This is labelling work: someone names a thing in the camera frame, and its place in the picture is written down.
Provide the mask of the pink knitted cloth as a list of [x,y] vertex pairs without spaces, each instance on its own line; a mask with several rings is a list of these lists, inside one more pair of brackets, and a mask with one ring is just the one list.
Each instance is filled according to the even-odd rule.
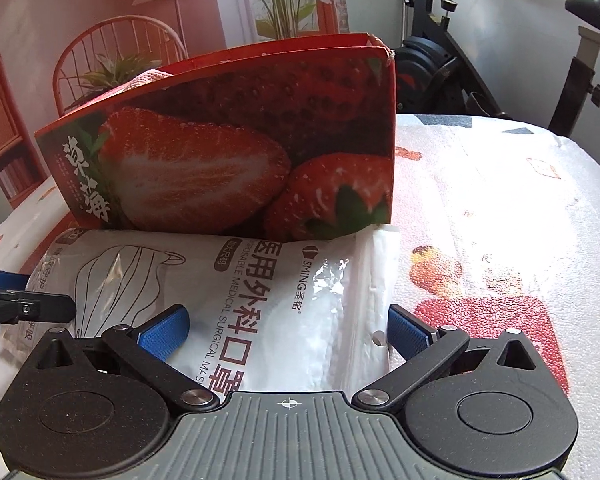
[[146,72],[135,76],[133,79],[126,82],[124,85],[128,89],[133,89],[139,86],[143,86],[144,84],[150,84],[151,82],[163,80],[169,77],[171,77],[171,74],[163,72],[162,70],[146,70]]

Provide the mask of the black exercise bike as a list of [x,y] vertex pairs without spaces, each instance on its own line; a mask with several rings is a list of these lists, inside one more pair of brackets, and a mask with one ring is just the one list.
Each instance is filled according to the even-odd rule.
[[539,122],[569,138],[600,106],[600,0],[403,0],[401,113]]

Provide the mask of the white patterned bed sheet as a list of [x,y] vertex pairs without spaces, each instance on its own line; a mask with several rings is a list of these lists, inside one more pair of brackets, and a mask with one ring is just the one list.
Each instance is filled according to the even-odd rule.
[[571,479],[600,479],[600,166],[522,122],[401,118],[396,304],[485,337],[515,324],[568,393]]

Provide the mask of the red strawberry cardboard box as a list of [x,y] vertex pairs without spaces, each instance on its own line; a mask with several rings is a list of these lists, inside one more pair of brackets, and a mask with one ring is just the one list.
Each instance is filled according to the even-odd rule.
[[331,240],[391,218],[393,52],[369,34],[212,52],[35,136],[91,229]]

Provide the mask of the white surgical mask bag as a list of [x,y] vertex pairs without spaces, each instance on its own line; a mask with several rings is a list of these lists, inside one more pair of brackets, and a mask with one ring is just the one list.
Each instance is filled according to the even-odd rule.
[[388,370],[396,231],[275,243],[228,236],[70,230],[28,286],[76,302],[73,335],[139,326],[180,304],[170,364],[219,396],[235,390],[355,393]]

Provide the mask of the living room backdrop poster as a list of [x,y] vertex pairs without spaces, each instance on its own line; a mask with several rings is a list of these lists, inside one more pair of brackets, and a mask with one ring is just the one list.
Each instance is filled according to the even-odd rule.
[[45,178],[39,128],[140,70],[234,44],[345,32],[346,0],[0,0],[0,194]]

